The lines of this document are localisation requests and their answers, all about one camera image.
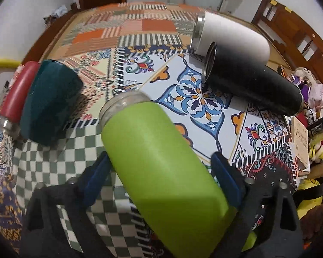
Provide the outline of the white tumbler cup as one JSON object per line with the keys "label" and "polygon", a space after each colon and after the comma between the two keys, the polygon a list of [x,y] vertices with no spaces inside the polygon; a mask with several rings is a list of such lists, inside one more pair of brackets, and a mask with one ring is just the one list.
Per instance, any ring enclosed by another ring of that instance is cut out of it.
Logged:
{"label": "white tumbler cup", "polygon": [[270,46],[265,37],[238,22],[212,12],[198,14],[191,38],[191,49],[205,56],[211,43],[236,52],[260,64],[267,64]]}

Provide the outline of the wooden headboard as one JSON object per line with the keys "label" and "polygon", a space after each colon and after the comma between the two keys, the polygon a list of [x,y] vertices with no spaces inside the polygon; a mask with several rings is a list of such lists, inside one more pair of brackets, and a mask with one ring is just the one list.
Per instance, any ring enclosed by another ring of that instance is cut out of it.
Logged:
{"label": "wooden headboard", "polygon": [[323,40],[298,14],[276,0],[261,0],[252,19],[292,68],[307,68],[323,83]]}

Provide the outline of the dark green hexagonal cup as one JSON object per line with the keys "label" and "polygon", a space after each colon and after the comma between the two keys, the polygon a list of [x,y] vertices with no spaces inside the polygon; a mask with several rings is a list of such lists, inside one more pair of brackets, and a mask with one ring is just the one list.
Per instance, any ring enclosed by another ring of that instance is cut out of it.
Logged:
{"label": "dark green hexagonal cup", "polygon": [[82,88],[82,80],[72,69],[59,61],[42,61],[21,115],[22,137],[44,146],[55,143],[77,104]]}

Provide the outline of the striped patchwork bed mat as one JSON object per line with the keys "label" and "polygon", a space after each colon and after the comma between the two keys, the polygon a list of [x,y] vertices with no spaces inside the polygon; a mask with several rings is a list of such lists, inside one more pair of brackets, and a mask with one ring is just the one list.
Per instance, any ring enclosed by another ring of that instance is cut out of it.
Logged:
{"label": "striped patchwork bed mat", "polygon": [[196,18],[205,9],[162,2],[109,4],[74,14],[45,50],[45,59],[126,47],[184,52],[189,49]]}

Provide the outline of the red tumbler cup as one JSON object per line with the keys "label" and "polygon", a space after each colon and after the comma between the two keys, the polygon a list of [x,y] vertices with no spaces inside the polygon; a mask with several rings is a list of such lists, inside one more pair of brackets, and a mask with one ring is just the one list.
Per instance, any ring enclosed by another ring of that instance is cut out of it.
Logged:
{"label": "red tumbler cup", "polygon": [[13,139],[19,137],[25,100],[39,67],[40,64],[35,61],[29,61],[24,65],[0,109],[0,127],[3,133]]}

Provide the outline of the black thermos bottle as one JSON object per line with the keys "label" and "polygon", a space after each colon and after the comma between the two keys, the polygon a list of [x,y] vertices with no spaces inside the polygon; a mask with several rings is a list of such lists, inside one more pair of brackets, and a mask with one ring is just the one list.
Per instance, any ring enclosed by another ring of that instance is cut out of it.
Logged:
{"label": "black thermos bottle", "polygon": [[288,117],[304,109],[300,89],[276,71],[213,42],[202,72],[202,89],[219,90]]}

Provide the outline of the wooden bed frame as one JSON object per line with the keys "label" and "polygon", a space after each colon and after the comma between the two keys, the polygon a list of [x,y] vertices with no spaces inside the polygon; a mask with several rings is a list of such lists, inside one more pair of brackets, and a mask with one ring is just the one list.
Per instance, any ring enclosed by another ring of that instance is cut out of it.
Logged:
{"label": "wooden bed frame", "polygon": [[45,59],[56,42],[60,39],[63,32],[68,28],[73,19],[79,12],[77,4],[74,2],[70,5],[70,11],[63,16],[57,18],[53,24],[51,24],[37,39],[34,45],[31,47],[25,58],[22,60],[22,65],[25,65],[29,61],[40,62]]}

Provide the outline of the green cylindrical bottle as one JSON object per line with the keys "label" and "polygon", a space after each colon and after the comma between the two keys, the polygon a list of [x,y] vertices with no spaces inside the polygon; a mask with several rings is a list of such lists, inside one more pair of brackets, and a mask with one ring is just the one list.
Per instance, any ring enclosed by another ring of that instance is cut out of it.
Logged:
{"label": "green cylindrical bottle", "polygon": [[236,210],[165,111],[128,91],[99,118],[112,166],[158,239],[174,257],[209,257]]}

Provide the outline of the patchwork patterned tablecloth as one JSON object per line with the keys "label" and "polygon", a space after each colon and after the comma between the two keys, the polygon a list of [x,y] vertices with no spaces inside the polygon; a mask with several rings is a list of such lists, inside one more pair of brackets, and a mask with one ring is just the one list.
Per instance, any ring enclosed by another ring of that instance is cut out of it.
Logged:
{"label": "patchwork patterned tablecloth", "polygon": [[23,141],[0,187],[0,236],[21,257],[282,256],[298,187],[287,121],[299,90],[219,47],[29,63],[2,110]]}

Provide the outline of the beige printed booklet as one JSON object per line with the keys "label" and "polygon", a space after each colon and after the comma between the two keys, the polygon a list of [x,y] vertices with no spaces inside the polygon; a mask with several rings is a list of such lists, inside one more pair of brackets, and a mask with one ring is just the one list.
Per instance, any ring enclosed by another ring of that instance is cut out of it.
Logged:
{"label": "beige printed booklet", "polygon": [[308,131],[297,117],[291,118],[290,131],[299,174],[309,174],[311,165],[308,152]]}

